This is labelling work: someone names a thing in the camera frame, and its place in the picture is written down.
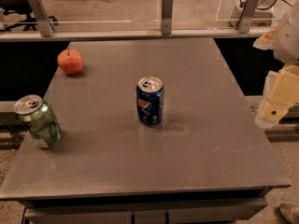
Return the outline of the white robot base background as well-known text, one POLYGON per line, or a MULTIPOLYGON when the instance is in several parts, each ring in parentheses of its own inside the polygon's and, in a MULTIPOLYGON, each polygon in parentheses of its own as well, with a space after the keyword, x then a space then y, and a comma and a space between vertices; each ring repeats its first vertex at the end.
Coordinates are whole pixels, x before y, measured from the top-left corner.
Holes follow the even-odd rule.
MULTIPOLYGON (((246 0, 239 0, 235 4, 235 8, 231 15, 230 24, 233 27, 237 26, 237 23, 240 19, 243 7, 245 5, 246 0)), ((270 26, 272 23, 272 19, 274 18, 274 9, 273 6, 277 0, 260 0, 253 17, 253 26, 270 26)))

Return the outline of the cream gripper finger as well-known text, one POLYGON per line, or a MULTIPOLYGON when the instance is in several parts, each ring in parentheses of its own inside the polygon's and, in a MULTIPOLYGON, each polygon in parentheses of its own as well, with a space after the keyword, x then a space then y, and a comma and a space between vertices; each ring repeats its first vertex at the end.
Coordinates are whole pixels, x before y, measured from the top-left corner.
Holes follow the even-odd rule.
POLYGON ((273 49, 276 29, 276 27, 273 27, 267 33, 257 38, 253 43, 253 47, 261 50, 273 49))
POLYGON ((263 87, 255 124, 262 129, 272 128, 299 101, 299 66, 285 64, 278 72, 270 71, 263 87))

